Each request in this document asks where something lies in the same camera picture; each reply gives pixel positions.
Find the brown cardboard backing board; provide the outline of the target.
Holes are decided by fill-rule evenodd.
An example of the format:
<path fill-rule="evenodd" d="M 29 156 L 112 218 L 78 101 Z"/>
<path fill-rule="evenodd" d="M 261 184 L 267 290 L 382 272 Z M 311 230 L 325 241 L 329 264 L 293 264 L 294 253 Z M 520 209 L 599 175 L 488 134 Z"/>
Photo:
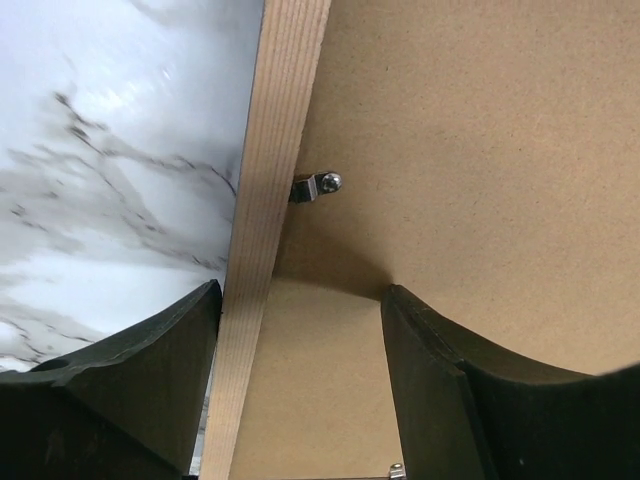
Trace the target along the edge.
<path fill-rule="evenodd" d="M 402 458 L 376 292 L 401 284 L 527 357 L 639 359 L 639 5 L 336 1 L 234 479 Z"/>

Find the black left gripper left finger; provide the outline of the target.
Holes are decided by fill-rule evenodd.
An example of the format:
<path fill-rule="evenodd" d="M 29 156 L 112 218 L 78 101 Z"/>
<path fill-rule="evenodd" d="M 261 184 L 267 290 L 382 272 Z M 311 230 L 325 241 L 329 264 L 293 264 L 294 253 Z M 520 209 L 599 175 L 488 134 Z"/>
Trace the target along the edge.
<path fill-rule="evenodd" d="M 187 478 L 220 316 L 212 280 L 90 346 L 2 373 L 2 478 Z"/>

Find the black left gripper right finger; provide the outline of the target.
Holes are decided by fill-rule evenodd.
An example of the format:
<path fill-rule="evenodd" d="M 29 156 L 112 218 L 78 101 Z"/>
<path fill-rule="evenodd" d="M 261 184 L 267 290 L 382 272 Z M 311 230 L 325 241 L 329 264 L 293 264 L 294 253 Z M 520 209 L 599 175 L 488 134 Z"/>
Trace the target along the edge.
<path fill-rule="evenodd" d="M 447 319 L 400 285 L 381 301 L 411 479 L 635 479 L 639 369 L 554 367 Z"/>

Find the blue wooden picture frame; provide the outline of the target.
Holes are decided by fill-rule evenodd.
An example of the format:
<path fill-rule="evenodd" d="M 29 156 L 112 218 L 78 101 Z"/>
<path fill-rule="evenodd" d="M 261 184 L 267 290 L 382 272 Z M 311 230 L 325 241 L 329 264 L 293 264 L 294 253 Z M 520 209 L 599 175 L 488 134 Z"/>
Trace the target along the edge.
<path fill-rule="evenodd" d="M 264 7 L 200 476 L 230 475 L 316 69 L 328 1 Z"/>

